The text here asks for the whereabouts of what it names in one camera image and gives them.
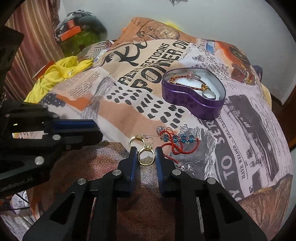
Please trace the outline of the striped brown curtain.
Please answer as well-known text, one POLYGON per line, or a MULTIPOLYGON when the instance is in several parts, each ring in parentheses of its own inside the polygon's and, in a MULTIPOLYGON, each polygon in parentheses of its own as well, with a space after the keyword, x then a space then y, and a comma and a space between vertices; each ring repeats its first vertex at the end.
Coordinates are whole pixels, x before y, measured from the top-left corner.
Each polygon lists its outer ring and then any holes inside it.
POLYGON ((24 100, 36 80, 33 76, 50 61, 64 58, 54 37, 59 24, 60 1, 24 1, 11 15, 6 26, 24 38, 6 74, 4 90, 12 100, 24 100))

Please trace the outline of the silver round pendant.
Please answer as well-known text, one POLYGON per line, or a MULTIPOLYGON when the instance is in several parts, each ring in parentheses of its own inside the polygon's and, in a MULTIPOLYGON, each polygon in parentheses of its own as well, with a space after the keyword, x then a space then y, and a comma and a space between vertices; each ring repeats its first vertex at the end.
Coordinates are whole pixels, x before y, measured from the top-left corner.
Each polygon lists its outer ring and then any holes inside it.
POLYGON ((204 90, 202 92, 202 96, 206 99, 216 100, 216 94, 214 92, 212 92, 211 90, 204 90))

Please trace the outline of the red box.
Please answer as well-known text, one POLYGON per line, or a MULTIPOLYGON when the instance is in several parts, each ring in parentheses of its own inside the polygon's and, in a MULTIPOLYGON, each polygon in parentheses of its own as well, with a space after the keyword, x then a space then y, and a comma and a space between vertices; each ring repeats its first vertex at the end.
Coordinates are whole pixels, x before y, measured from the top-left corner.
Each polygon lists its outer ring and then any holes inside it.
POLYGON ((55 61, 50 61, 46 65, 44 65, 40 70, 37 71, 37 73, 33 76, 35 80, 38 80, 42 75, 45 74, 45 72, 55 64, 55 61))

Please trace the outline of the yellow garment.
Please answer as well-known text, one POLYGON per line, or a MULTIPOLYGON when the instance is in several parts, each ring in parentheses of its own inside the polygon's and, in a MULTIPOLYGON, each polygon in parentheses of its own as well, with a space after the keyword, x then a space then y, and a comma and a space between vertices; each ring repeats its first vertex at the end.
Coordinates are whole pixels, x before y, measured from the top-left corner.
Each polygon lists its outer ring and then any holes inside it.
POLYGON ((77 56, 59 60, 50 66, 45 74, 38 78, 24 102, 39 103, 57 84, 69 79, 93 65, 93 58, 78 61, 77 56))

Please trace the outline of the gold hook earring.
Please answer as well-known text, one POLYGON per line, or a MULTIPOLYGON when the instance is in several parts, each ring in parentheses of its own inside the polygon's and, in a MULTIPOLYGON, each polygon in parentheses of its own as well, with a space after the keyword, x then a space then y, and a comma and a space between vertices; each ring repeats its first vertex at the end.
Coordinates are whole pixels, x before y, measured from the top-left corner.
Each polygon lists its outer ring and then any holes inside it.
POLYGON ((146 134, 136 135, 130 138, 128 146, 131 147, 133 142, 141 142, 143 147, 148 147, 152 146, 154 138, 146 134))

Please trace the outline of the dark blue pillow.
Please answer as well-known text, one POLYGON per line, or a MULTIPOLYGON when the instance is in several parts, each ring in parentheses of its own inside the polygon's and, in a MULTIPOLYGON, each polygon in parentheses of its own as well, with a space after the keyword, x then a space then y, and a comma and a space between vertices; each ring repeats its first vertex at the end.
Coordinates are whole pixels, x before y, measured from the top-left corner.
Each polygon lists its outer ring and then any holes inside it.
POLYGON ((252 67, 254 68, 255 72, 259 76, 259 80, 262 81, 263 68, 261 66, 259 66, 259 65, 253 65, 252 67))

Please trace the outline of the green patterned storage bin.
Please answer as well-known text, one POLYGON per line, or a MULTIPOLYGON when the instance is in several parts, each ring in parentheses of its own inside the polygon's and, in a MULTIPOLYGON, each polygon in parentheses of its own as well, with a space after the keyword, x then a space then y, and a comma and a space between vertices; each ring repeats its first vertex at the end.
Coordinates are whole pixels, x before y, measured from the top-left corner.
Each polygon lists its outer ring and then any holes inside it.
POLYGON ((60 47, 64 57, 74 56, 79 54, 86 47, 100 42, 100 35, 93 32, 84 30, 76 35, 60 42, 60 47))

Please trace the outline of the purple heart-shaped tin box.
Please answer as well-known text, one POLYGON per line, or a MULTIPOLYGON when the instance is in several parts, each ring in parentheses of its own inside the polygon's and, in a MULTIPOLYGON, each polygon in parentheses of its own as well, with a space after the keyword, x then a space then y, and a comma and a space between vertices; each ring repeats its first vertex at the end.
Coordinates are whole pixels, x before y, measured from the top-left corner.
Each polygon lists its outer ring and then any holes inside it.
POLYGON ((222 82, 204 68, 177 68, 162 78, 162 98, 174 105, 185 107, 195 117, 211 121, 221 113, 226 97, 222 82), (204 90, 216 94, 216 100, 202 96, 204 90))

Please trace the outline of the orange box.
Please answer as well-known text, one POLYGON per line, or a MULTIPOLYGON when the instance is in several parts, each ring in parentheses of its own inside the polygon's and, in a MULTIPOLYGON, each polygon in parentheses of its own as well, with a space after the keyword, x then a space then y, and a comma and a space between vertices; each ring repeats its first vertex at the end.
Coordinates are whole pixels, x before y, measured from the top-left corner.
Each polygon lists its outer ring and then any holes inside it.
POLYGON ((76 35, 80 32, 82 32, 80 26, 76 26, 74 28, 71 28, 70 30, 60 33, 60 35, 58 35, 58 40, 64 42, 65 40, 73 37, 74 35, 76 35))

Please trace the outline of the newspaper print patchwork blanket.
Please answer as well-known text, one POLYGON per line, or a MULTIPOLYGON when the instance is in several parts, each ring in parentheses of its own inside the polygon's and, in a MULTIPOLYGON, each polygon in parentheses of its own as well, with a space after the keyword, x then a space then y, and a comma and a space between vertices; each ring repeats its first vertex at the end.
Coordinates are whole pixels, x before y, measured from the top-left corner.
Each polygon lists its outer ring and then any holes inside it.
POLYGON ((78 178, 98 179, 128 156, 129 140, 155 136, 162 126, 192 135, 175 155, 177 166, 198 179, 216 178, 245 209, 268 240, 278 233, 292 185, 292 157, 259 76, 234 45, 192 37, 161 22, 135 17, 93 66, 58 83, 42 99, 65 119, 92 119, 102 143, 68 151, 50 180, 29 190, 34 220, 78 178), (162 77, 172 69, 205 68, 226 89, 214 120, 162 99, 162 77))

